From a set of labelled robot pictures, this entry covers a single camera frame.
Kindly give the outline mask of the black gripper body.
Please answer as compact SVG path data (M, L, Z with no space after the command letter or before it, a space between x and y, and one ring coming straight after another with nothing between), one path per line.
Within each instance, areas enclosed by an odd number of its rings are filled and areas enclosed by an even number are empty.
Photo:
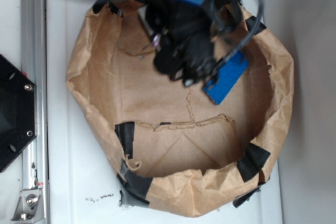
M243 20L240 0L143 0L142 21L157 38L156 69L187 87L216 82L222 66L252 38L249 32L220 60L213 38L235 31Z

